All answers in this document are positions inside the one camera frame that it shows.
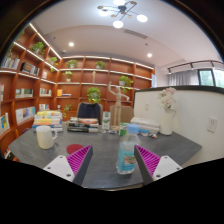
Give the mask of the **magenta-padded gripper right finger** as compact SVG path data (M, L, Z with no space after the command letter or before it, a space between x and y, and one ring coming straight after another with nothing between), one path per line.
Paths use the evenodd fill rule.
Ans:
M134 154L145 185L182 169L182 167L168 155L158 156L138 145L135 146Z

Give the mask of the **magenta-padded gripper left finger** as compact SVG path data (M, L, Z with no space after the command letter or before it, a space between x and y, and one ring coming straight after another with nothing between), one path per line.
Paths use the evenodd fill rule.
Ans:
M44 170L81 186L92 156L93 146L89 145L69 156L57 156Z

